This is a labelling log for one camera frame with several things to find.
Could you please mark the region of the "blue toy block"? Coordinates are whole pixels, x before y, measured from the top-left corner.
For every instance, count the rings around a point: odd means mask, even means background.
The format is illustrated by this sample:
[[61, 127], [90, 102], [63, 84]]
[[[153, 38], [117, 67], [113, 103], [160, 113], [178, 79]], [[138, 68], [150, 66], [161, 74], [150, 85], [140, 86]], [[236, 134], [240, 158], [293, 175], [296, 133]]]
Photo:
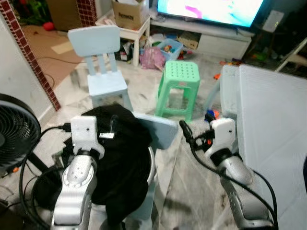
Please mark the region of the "blue toy block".
[[211, 121], [217, 120], [219, 118], [221, 118], [221, 114], [217, 110], [209, 109], [209, 110], [206, 110], [206, 112], [204, 114], [204, 120], [207, 121], [207, 122], [211, 122]]

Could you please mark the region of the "green plastic stool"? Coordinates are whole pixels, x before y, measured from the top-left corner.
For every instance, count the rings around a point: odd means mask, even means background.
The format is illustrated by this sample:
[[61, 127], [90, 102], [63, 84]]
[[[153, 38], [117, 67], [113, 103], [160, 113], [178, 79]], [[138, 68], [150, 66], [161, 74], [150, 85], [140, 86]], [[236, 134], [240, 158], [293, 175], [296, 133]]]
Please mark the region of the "green plastic stool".
[[[180, 60], [167, 61], [156, 95], [155, 116], [184, 115], [187, 122], [191, 121], [200, 82], [196, 63]], [[170, 109], [166, 106], [171, 89], [183, 90], [183, 98], [187, 99], [185, 109]]]

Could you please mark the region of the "white folding table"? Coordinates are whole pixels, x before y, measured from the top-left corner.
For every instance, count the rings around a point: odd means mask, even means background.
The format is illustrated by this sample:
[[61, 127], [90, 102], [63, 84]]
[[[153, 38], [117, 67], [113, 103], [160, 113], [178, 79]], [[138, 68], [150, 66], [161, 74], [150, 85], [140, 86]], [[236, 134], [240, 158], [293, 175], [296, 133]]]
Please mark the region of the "white folding table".
[[307, 230], [307, 80], [243, 64], [238, 85], [239, 152], [272, 185], [279, 230]]

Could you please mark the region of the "pink kids bag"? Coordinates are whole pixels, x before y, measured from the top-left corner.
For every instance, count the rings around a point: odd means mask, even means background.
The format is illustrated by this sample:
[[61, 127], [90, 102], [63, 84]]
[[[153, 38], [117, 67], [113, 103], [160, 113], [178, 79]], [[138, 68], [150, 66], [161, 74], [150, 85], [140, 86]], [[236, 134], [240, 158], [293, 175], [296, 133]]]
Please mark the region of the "pink kids bag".
[[140, 64], [142, 69], [155, 69], [163, 71], [166, 59], [160, 48], [151, 46], [140, 52]]

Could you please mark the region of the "small white side table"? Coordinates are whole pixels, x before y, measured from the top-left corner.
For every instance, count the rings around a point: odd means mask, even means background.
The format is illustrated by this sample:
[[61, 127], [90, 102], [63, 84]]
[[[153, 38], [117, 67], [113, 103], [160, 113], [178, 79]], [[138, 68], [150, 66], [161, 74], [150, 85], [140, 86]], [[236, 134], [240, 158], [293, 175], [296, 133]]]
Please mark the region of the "small white side table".
[[146, 42], [141, 42], [141, 37], [145, 36], [145, 40], [147, 40], [151, 32], [150, 26], [151, 19], [148, 18], [139, 29], [120, 28], [120, 38], [132, 40], [134, 42], [132, 53], [132, 65], [134, 67], [138, 67], [140, 64], [140, 47], [146, 44]]

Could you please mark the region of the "white flat box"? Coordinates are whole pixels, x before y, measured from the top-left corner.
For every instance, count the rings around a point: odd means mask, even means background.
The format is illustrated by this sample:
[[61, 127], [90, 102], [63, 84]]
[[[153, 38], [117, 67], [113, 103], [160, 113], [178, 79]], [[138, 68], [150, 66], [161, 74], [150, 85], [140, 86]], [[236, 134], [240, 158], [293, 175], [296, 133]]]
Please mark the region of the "white flat box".
[[282, 22], [284, 13], [281, 11], [272, 10], [270, 11], [267, 19], [264, 21], [261, 30], [269, 33], [274, 33]]

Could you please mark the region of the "flat screen television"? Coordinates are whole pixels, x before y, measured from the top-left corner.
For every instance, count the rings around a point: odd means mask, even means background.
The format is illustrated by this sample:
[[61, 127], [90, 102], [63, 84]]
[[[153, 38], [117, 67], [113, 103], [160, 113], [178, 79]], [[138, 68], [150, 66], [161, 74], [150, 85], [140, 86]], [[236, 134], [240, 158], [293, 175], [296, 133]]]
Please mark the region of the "flat screen television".
[[265, 0], [158, 0], [159, 13], [250, 27]]

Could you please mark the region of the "printed cardboard box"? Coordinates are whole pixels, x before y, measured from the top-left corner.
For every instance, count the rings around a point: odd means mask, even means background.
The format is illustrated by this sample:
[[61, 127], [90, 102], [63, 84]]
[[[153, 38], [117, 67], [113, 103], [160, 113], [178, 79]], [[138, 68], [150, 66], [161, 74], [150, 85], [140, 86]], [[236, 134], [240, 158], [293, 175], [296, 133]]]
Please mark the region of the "printed cardboard box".
[[138, 30], [149, 16], [150, 0], [112, 0], [116, 25]]

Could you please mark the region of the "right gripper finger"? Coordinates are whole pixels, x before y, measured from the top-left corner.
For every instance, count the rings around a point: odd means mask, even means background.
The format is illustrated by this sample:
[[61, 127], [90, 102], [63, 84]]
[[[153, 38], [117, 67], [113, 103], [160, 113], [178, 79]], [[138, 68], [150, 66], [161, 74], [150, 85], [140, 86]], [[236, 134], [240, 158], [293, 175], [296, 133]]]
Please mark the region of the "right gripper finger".
[[178, 123], [182, 129], [184, 138], [186, 139], [186, 142], [190, 145], [190, 149], [195, 149], [197, 146], [195, 139], [193, 137], [193, 132], [189, 125], [187, 125], [185, 120], [180, 120]]

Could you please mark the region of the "light blue kids chair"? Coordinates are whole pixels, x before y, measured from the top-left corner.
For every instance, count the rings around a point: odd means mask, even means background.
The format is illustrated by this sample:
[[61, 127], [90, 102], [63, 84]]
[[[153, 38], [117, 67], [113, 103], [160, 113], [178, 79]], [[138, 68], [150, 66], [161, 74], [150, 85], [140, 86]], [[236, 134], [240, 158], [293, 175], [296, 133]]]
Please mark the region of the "light blue kids chair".
[[204, 109], [207, 112], [211, 110], [213, 101], [216, 96], [219, 95], [221, 99], [221, 115], [223, 117], [237, 119], [238, 113], [238, 66], [226, 64], [223, 66], [221, 76], [218, 78], [215, 84], [213, 84], [208, 97], [204, 103]]
[[112, 96], [123, 99], [123, 107], [133, 110], [127, 83], [117, 68], [115, 53], [120, 50], [120, 28], [96, 25], [68, 31], [75, 53], [88, 68], [88, 91], [94, 107], [102, 106]]
[[118, 132], [107, 142], [98, 165], [94, 203], [106, 209], [109, 227], [152, 230], [156, 187], [155, 152], [168, 149], [177, 134], [177, 123], [129, 110], [98, 111], [99, 131], [108, 131], [110, 117], [118, 116]]

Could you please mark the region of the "white television console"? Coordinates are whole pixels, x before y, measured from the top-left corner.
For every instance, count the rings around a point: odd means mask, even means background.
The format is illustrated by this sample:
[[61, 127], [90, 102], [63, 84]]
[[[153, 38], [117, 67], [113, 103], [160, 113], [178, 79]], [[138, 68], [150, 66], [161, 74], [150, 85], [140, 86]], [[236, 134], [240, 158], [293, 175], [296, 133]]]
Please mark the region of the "white television console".
[[200, 37], [196, 51], [221, 58], [242, 59], [252, 42], [252, 37], [240, 34], [237, 29], [221, 26], [186, 22], [175, 18], [165, 18], [163, 21], [152, 20], [151, 24], [198, 33]]

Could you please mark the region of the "round floor fan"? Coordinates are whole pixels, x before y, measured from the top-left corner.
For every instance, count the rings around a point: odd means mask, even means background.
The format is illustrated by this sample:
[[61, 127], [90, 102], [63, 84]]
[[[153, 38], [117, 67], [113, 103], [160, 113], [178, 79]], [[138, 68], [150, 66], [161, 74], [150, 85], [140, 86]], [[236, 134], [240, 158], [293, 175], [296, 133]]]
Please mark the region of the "round floor fan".
[[28, 160], [42, 172], [48, 171], [33, 151], [41, 137], [33, 110], [20, 99], [0, 93], [0, 177], [17, 171]]

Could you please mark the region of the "black garment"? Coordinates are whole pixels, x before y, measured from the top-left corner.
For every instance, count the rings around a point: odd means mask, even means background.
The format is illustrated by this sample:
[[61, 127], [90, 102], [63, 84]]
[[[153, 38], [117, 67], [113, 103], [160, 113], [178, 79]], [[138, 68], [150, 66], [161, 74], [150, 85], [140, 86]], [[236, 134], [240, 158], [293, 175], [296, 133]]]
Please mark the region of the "black garment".
[[119, 104], [95, 107], [59, 129], [71, 134], [62, 156], [72, 160], [40, 175], [35, 202], [53, 211], [53, 230], [84, 230], [94, 205], [105, 208], [108, 228], [120, 229], [149, 190], [151, 132]]

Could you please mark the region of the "plain brown cardboard box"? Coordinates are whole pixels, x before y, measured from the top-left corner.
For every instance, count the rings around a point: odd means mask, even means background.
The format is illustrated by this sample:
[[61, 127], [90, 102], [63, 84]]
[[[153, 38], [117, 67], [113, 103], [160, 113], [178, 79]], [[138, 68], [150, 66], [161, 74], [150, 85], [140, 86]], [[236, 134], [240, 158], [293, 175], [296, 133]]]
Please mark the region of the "plain brown cardboard box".
[[81, 28], [77, 0], [46, 0], [53, 25], [58, 31]]

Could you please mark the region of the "blue toy bin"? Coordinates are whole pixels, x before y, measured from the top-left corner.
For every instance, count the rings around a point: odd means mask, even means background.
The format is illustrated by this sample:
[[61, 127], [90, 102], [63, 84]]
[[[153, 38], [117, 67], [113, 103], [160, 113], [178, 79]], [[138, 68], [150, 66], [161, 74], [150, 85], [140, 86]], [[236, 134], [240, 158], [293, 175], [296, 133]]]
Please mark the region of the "blue toy bin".
[[184, 45], [177, 40], [165, 39], [156, 45], [160, 48], [165, 61], [176, 60], [182, 52]]

